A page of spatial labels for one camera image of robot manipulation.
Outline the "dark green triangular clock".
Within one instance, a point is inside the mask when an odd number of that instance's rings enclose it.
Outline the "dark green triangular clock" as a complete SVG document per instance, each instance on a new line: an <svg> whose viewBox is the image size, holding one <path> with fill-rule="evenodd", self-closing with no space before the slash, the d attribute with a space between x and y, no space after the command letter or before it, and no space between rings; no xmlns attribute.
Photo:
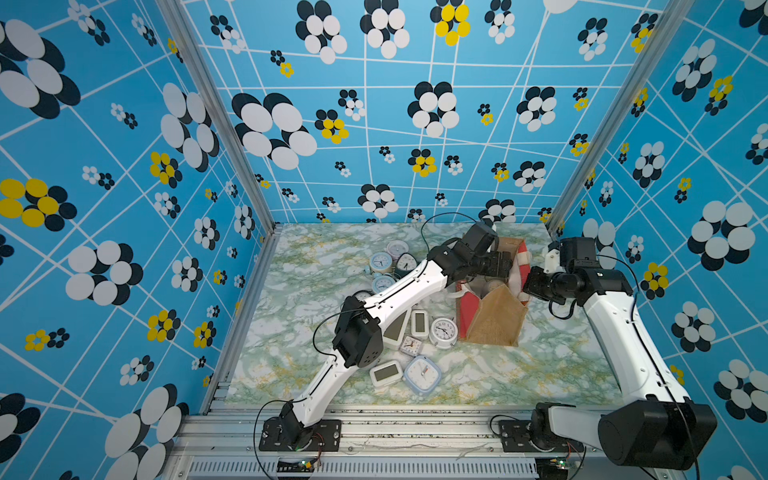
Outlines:
<svg viewBox="0 0 768 480"><path fill-rule="evenodd" d="M419 261L410 252L405 252L395 262L394 274L397 278L403 278L419 266Z"/></svg>

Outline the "white twin-bell alarm clock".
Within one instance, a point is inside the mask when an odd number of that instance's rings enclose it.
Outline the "white twin-bell alarm clock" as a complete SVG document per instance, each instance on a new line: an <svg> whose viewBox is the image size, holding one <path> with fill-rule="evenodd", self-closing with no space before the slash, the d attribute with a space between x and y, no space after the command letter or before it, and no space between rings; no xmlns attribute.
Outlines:
<svg viewBox="0 0 768 480"><path fill-rule="evenodd" d="M447 317L434 319L430 324L428 338L438 349L452 348L458 341L459 328L455 321Z"/></svg>

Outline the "light blue square alarm clock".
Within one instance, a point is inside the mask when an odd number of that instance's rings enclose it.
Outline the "light blue square alarm clock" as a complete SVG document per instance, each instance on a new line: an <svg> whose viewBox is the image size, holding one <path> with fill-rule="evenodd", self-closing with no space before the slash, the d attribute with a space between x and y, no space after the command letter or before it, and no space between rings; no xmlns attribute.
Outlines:
<svg viewBox="0 0 768 480"><path fill-rule="evenodd" d="M442 371L426 356L415 357L404 369L405 383L418 395L431 394L442 379Z"/></svg>

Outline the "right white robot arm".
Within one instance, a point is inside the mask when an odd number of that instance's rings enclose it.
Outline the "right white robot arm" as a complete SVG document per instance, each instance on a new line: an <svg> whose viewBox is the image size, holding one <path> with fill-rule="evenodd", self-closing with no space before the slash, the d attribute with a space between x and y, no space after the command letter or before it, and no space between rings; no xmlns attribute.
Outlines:
<svg viewBox="0 0 768 480"><path fill-rule="evenodd" d="M594 239L550 243L544 266L531 269L523 291L584 309L623 398L610 413L541 402L532 413L532 442L546 450L576 441L602 450L618 466L697 468L717 419L676 380L642 322L629 279L601 266Z"/></svg>

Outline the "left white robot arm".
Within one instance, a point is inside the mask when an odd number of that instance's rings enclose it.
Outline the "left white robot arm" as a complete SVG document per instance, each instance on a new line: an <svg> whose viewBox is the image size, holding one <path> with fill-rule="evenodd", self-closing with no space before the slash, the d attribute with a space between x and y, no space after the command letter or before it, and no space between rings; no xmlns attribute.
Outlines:
<svg viewBox="0 0 768 480"><path fill-rule="evenodd" d="M499 236L483 221L460 238L432 247L426 258L393 286L364 301L345 298L335 315L332 350L297 399L287 400L278 415L281 438L291 447L304 445L331 400L359 369L378 359L383 333L402 313L430 295L469 277L506 280L514 255L498 248Z"/></svg>

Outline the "small white digital clock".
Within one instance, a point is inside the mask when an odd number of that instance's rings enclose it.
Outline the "small white digital clock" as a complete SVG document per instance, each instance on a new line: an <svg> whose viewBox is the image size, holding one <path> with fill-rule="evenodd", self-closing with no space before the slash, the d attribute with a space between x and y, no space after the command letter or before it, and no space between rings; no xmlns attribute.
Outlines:
<svg viewBox="0 0 768 480"><path fill-rule="evenodd" d="M414 309L410 317L411 336L425 339L429 335L429 314L426 310Z"/></svg>

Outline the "blue twin-bell alarm clock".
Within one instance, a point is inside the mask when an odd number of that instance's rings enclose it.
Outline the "blue twin-bell alarm clock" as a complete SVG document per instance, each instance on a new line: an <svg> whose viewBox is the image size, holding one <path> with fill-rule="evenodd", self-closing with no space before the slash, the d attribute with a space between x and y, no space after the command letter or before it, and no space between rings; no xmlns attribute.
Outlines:
<svg viewBox="0 0 768 480"><path fill-rule="evenodd" d="M391 275L394 271L393 258L386 251L375 252L369 257L364 271L373 277Z"/></svg>

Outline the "cream blue round clock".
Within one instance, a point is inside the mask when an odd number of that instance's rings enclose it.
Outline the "cream blue round clock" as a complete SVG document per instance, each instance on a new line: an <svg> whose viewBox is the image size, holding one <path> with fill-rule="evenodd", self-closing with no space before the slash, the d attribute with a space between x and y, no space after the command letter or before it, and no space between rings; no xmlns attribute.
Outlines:
<svg viewBox="0 0 768 480"><path fill-rule="evenodd" d="M392 287L395 283L396 280L390 275L375 276L372 280L372 291L375 294L379 294Z"/></svg>

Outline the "large white digital clock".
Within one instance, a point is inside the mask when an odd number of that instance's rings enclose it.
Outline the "large white digital clock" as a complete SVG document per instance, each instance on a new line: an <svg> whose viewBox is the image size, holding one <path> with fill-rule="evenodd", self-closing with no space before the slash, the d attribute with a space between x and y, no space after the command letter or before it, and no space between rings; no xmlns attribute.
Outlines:
<svg viewBox="0 0 768 480"><path fill-rule="evenodd" d="M405 337L411 310L408 309L398 315L383 331L383 344L385 347L398 350Z"/></svg>

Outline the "small clear square clock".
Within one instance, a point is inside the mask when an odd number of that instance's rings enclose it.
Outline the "small clear square clock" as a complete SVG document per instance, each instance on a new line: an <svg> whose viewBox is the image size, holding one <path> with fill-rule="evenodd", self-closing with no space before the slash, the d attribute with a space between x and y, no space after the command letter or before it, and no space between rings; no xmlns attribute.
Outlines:
<svg viewBox="0 0 768 480"><path fill-rule="evenodd" d="M399 346L399 351L410 357L417 357L421 354L423 342L420 339L407 335Z"/></svg>

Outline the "lowest white digital clock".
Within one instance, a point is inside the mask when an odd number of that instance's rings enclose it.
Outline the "lowest white digital clock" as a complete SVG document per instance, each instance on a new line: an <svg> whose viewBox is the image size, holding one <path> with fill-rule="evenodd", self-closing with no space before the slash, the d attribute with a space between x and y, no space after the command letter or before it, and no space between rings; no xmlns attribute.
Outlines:
<svg viewBox="0 0 768 480"><path fill-rule="evenodd" d="M372 385L376 389L381 389L401 381L403 369L397 360L389 360L371 368L369 376Z"/></svg>

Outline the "right green circuit board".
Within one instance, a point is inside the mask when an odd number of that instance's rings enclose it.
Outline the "right green circuit board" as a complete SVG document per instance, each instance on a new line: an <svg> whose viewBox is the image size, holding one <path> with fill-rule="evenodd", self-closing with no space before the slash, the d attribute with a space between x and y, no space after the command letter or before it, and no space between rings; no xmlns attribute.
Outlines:
<svg viewBox="0 0 768 480"><path fill-rule="evenodd" d="M541 480L567 480L569 475L568 462L560 458L536 458L536 471Z"/></svg>

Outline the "green circuit board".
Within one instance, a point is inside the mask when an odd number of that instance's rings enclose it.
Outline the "green circuit board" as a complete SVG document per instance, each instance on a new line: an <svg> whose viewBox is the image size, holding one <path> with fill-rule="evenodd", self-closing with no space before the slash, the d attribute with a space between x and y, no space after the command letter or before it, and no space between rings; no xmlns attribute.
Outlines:
<svg viewBox="0 0 768 480"><path fill-rule="evenodd" d="M320 458L308 459L279 459L276 467L278 474L310 474L314 473L320 465Z"/></svg>
<svg viewBox="0 0 768 480"><path fill-rule="evenodd" d="M536 458L536 471L541 480L567 480L569 475L568 462L560 458Z"/></svg>

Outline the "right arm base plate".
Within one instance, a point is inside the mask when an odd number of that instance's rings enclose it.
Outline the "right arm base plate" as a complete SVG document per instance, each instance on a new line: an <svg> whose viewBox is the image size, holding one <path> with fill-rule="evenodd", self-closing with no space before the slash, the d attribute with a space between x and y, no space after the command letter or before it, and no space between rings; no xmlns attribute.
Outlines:
<svg viewBox="0 0 768 480"><path fill-rule="evenodd" d="M532 427L530 421L501 419L497 423L497 430L502 448L507 453L542 453L566 456L584 451L582 443L547 434Z"/></svg>

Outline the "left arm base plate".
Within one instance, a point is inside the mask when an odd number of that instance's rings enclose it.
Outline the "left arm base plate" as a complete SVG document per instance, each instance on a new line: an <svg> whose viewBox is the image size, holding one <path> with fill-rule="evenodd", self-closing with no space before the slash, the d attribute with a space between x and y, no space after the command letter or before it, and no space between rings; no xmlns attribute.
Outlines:
<svg viewBox="0 0 768 480"><path fill-rule="evenodd" d="M340 420L321 420L312 427L295 427L284 419L272 417L256 434L256 446L264 452L337 452L341 428Z"/></svg>

